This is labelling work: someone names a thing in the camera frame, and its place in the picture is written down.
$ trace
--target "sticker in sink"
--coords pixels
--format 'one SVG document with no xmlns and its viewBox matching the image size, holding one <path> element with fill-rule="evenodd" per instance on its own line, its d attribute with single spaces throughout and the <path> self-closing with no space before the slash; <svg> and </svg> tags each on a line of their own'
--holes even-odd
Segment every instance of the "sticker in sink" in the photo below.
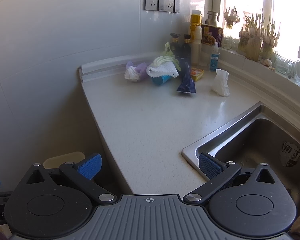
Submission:
<svg viewBox="0 0 300 240">
<path fill-rule="evenodd" d="M 280 151 L 280 161 L 283 167 L 292 167 L 297 164 L 300 149 L 292 142 L 285 141 Z"/>
</svg>

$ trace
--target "sink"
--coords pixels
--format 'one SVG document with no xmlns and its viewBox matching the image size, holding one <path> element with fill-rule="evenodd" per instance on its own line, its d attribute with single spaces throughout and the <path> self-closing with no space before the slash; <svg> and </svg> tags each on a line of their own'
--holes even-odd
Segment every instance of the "sink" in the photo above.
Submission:
<svg viewBox="0 0 300 240">
<path fill-rule="evenodd" d="M 300 130 L 262 102 L 182 150 L 187 162 L 208 181 L 199 168 L 198 157 L 202 152 L 244 168 L 268 163 L 290 193 L 300 215 Z"/>
</svg>

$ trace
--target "blue textured pad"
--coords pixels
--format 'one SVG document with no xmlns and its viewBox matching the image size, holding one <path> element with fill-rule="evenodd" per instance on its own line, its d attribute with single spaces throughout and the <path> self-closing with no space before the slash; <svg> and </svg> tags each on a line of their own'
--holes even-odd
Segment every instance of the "blue textured pad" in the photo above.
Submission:
<svg viewBox="0 0 300 240">
<path fill-rule="evenodd" d="M 101 155 L 98 154 L 88 160 L 86 163 L 78 167 L 78 172 L 87 179 L 92 179 L 100 170 L 102 166 Z"/>
<path fill-rule="evenodd" d="M 199 155 L 199 168 L 209 179 L 214 178 L 222 172 L 221 166 L 203 154 Z"/>
</svg>

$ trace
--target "white countertop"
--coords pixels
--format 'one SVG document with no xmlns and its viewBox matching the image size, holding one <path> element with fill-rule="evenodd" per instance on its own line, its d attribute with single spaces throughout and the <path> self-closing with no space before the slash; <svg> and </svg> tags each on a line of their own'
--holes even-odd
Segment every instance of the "white countertop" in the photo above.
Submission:
<svg viewBox="0 0 300 240">
<path fill-rule="evenodd" d="M 105 142 L 134 194 L 185 194 L 205 180 L 181 156 L 201 139 L 259 101 L 300 127 L 283 105 L 235 78 L 227 98 L 211 91 L 215 73 L 205 71 L 196 95 L 176 92 L 177 78 L 157 87 L 150 79 L 129 82 L 123 74 L 83 83 Z"/>
</svg>

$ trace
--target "yellow box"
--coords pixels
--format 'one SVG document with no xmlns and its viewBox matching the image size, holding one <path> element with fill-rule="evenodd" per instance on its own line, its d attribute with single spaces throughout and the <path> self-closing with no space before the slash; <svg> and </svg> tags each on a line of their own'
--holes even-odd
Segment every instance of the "yellow box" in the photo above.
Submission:
<svg viewBox="0 0 300 240">
<path fill-rule="evenodd" d="M 198 81 L 202 76 L 203 76 L 204 70 L 200 68 L 191 68 L 191 78 L 193 79 L 194 82 Z"/>
</svg>

